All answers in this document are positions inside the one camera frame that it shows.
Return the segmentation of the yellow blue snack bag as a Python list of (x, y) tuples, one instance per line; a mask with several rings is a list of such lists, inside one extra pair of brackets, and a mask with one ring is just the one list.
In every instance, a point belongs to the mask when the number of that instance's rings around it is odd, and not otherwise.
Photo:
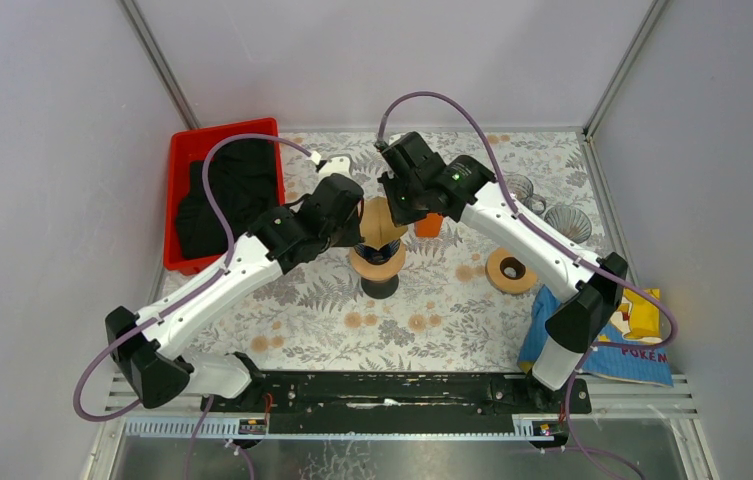
[(664, 349), (632, 348), (662, 341), (659, 309), (637, 293), (629, 289), (623, 291), (621, 304), (598, 335), (597, 341), (622, 343), (624, 347), (598, 347), (584, 365), (587, 373), (630, 383), (673, 385)]

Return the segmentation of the brown paper coffee filter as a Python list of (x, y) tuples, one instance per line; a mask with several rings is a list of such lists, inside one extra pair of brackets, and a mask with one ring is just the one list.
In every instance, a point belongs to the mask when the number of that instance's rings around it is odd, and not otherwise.
[(363, 245), (380, 249), (390, 242), (399, 240), (407, 230), (407, 226), (394, 224), (385, 197), (374, 197), (364, 203), (360, 220)]

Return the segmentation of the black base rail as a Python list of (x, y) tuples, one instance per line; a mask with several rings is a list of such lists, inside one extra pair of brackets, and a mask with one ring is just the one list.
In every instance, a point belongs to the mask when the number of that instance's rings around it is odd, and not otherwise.
[(566, 397), (504, 373), (266, 372), (233, 399), (201, 404), (256, 415), (274, 435), (508, 434), (516, 416), (560, 420), (565, 411), (592, 411), (582, 380)]

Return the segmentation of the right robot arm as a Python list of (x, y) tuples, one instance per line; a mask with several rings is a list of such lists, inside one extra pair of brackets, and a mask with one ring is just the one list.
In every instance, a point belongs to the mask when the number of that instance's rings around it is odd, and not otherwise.
[(510, 207), (488, 167), (468, 155), (445, 162), (417, 132), (391, 144), (375, 143), (389, 166), (382, 185), (397, 224), (411, 224), (434, 213), (462, 223), (505, 248), (553, 293), (560, 305), (545, 323), (547, 338), (525, 386), (527, 402), (549, 412), (565, 398), (564, 384), (616, 312), (622, 287), (612, 275), (626, 274), (618, 254), (600, 257), (572, 246), (530, 213)]

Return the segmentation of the orange coffee filter box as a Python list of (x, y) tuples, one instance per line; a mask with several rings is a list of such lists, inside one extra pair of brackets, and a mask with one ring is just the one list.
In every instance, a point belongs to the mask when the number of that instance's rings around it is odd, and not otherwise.
[(415, 235), (420, 238), (437, 238), (440, 235), (444, 217), (437, 213), (429, 213), (414, 224)]

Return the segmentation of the floral table mat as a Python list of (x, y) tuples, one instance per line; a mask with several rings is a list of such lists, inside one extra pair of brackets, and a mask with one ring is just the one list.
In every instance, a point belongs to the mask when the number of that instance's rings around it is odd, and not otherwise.
[[(428, 132), (445, 160), (470, 155), (500, 167), (509, 190), (529, 180), (550, 205), (583, 210), (587, 247), (611, 251), (581, 142), (572, 131)], [(434, 238), (403, 238), (406, 261), (390, 297), (366, 296), (345, 249), (318, 259), (238, 300), (201, 328), (190, 349), (243, 352), (262, 369), (512, 371), (531, 325), (534, 292), (497, 290), (486, 263), (497, 243), (445, 221)]]

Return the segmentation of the red-rimmed glass carafe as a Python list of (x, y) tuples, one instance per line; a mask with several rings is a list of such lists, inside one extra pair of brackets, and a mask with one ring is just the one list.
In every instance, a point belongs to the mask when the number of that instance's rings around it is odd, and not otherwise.
[(399, 277), (394, 275), (387, 280), (375, 281), (362, 277), (360, 285), (365, 295), (373, 299), (386, 299), (391, 297), (399, 286)]

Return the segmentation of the red plastic bin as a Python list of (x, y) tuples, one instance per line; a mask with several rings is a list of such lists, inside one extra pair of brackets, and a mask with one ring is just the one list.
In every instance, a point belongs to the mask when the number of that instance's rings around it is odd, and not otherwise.
[[(233, 135), (245, 133), (276, 136), (278, 134), (277, 122), (272, 117), (265, 117), (239, 123), (180, 132), (173, 135), (171, 138), (165, 248), (163, 254), (163, 265), (166, 269), (170, 271), (178, 271), (183, 275), (194, 275), (208, 267), (222, 255), (213, 255), (192, 260), (186, 260), (182, 257), (180, 243), (174, 227), (177, 204), (185, 197), (189, 190), (189, 164), (199, 159), (204, 161), (212, 147), (221, 140)], [(280, 202), (279, 205), (281, 205), (285, 200), (281, 152), (280, 146), (276, 143), (274, 144), (276, 172), (278, 176), (278, 200)]]

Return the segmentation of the blue cloth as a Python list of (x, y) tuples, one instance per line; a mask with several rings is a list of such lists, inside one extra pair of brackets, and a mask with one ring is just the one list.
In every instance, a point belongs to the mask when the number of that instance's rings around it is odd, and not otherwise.
[(528, 373), (538, 359), (548, 338), (545, 323), (560, 306), (546, 285), (537, 292), (531, 307), (531, 322), (517, 356), (519, 369)]

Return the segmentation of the grey ribbed glass dripper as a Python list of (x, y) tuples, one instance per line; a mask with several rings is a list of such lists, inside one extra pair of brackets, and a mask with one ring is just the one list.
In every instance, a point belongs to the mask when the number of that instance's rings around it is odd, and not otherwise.
[(588, 215), (574, 206), (554, 205), (546, 211), (544, 221), (576, 244), (584, 243), (593, 233)]

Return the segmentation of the blue glass dripper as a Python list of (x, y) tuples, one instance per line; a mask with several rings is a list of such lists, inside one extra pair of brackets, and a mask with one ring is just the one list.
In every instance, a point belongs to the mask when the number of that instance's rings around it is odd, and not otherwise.
[(391, 260), (399, 251), (401, 246), (400, 240), (388, 242), (381, 247), (372, 247), (360, 243), (353, 247), (356, 255), (361, 257), (365, 262), (372, 265), (382, 265)]

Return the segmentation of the black cloth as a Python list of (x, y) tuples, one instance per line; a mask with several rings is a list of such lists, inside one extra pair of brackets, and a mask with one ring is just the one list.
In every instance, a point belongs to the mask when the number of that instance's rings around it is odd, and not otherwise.
[[(189, 164), (189, 190), (177, 204), (174, 227), (186, 260), (221, 255), (228, 240), (206, 198), (203, 161)], [(213, 198), (232, 235), (241, 236), (259, 215), (278, 206), (275, 144), (246, 139), (223, 146), (208, 170)]]

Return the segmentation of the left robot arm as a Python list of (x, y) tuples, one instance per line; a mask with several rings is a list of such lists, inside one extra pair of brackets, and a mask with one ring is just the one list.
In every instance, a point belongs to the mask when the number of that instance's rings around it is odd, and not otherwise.
[(274, 207), (233, 247), (176, 292), (134, 313), (117, 307), (105, 318), (110, 356), (146, 409), (182, 393), (223, 396), (248, 411), (262, 385), (239, 359), (189, 350), (210, 323), (253, 291), (360, 239), (363, 190), (339, 173), (322, 178), (294, 206)]

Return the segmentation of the grey glass pitcher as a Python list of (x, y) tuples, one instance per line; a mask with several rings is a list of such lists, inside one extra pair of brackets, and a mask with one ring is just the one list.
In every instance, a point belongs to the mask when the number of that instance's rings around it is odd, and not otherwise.
[(517, 206), (519, 212), (531, 212), (542, 216), (547, 209), (545, 197), (535, 191), (533, 182), (521, 174), (508, 174), (504, 178), (508, 198)]

